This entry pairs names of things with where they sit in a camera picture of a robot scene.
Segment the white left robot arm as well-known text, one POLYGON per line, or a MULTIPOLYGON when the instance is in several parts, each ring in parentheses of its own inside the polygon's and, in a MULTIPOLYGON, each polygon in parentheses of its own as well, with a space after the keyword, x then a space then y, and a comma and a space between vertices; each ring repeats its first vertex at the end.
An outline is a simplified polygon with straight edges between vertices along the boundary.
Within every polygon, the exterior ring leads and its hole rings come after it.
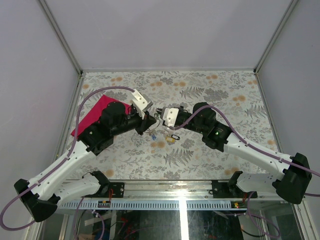
POLYGON ((80 197, 106 197, 110 181, 99 170, 80 180, 65 183, 74 170, 87 160, 98 156, 114 143, 114 137, 135 130, 142 135, 156 123, 148 109, 152 102, 133 103, 126 106, 119 101, 110 102, 97 121, 85 128, 75 144, 47 169, 36 177, 19 179, 14 188, 20 200, 38 223, 48 219, 64 203, 80 197))

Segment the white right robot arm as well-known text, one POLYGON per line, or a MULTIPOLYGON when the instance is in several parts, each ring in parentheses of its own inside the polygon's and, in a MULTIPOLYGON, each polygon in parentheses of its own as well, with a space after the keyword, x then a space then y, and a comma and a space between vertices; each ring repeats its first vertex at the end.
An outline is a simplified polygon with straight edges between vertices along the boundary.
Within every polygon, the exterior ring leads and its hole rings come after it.
POLYGON ((237 171, 228 182, 228 192, 240 197, 249 192, 277 194, 291 204, 300 204, 312 179, 308 159, 271 150, 241 136, 224 114, 206 102, 199 102, 192 112, 180 107, 157 109, 163 125, 173 131, 186 129, 202 135, 207 147, 240 157, 262 168, 265 173, 237 171), (224 122, 216 115, 223 116, 224 122))

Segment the large silver keyring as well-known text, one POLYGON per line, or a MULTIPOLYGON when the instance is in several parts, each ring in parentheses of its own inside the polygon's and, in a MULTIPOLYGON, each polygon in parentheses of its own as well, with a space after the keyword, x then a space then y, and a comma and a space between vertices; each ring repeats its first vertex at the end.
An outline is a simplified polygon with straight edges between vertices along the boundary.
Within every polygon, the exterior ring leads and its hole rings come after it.
POLYGON ((163 119, 161 118, 161 115, 159 113, 156 113, 154 115, 154 118, 156 120, 156 123, 149 127, 146 131, 149 136, 155 135, 157 128, 163 123, 163 119))

